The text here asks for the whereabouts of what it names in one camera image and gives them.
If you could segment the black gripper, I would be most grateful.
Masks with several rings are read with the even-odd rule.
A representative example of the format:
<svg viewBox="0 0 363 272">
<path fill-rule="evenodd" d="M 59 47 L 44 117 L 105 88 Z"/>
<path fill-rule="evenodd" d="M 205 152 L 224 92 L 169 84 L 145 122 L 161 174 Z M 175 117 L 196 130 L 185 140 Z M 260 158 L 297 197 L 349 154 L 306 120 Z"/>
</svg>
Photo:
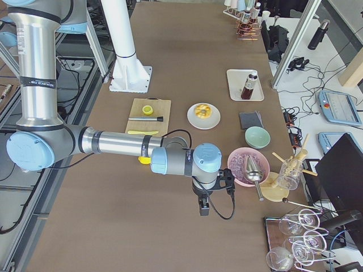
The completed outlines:
<svg viewBox="0 0 363 272">
<path fill-rule="evenodd" d="M 195 184 L 192 184 L 192 189 L 195 195 L 198 196 L 198 201 L 200 202 L 200 216 L 208 216 L 210 210 L 208 197 L 211 191 L 207 189 L 201 189 Z"/>
</svg>

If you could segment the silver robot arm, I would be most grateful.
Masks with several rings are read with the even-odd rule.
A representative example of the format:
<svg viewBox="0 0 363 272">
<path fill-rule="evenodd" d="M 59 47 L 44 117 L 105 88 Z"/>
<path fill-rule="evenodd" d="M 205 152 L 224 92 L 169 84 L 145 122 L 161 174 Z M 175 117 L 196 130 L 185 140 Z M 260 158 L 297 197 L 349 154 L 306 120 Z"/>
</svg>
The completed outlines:
<svg viewBox="0 0 363 272">
<path fill-rule="evenodd" d="M 68 125 L 57 113 L 55 34 L 87 32 L 85 1 L 7 1 L 16 25 L 22 117 L 7 141 L 10 159 L 37 171 L 74 154 L 124 154 L 150 158 L 155 173 L 191 177 L 202 216 L 221 179 L 221 152 L 213 144 L 190 148 L 179 138 L 130 135 Z"/>
</svg>

